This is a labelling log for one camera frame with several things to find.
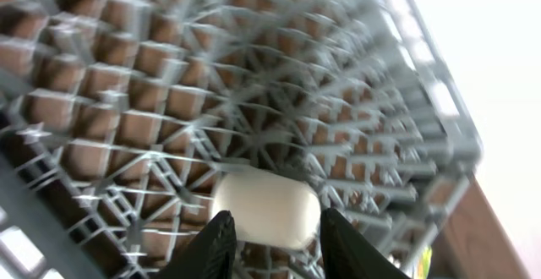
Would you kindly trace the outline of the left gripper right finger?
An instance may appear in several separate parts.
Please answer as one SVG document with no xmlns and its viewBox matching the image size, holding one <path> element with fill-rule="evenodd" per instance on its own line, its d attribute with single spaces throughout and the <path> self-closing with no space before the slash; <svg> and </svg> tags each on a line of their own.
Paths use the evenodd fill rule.
<svg viewBox="0 0 541 279">
<path fill-rule="evenodd" d="M 337 209 L 321 212 L 320 246 L 326 279 L 408 279 Z"/>
</svg>

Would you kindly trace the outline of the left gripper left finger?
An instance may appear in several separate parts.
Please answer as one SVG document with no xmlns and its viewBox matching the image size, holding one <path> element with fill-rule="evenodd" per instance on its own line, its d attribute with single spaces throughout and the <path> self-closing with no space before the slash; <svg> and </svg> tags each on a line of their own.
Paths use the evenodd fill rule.
<svg viewBox="0 0 541 279">
<path fill-rule="evenodd" d="M 155 279 L 231 279 L 236 247 L 234 218 L 220 211 Z"/>
</svg>

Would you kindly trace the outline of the pale green cup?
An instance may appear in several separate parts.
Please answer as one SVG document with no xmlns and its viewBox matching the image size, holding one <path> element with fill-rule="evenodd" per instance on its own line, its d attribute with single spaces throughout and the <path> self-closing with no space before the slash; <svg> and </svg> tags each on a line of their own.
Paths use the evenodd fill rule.
<svg viewBox="0 0 541 279">
<path fill-rule="evenodd" d="M 300 250 L 319 231 L 321 207 L 306 183 L 250 168 L 216 184 L 209 216 L 221 211 L 231 213 L 239 241 Z"/>
</svg>

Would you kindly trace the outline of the green orange snack wrapper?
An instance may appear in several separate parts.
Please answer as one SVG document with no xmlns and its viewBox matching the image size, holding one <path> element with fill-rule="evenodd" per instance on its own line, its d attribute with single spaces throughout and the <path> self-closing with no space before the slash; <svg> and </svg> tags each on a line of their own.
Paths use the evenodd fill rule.
<svg viewBox="0 0 541 279">
<path fill-rule="evenodd" d="M 433 250 L 430 247 L 427 247 L 423 250 L 422 254 L 419 257 L 417 266 L 413 273 L 414 279 L 427 279 L 429 276 L 430 265 L 432 260 Z"/>
</svg>

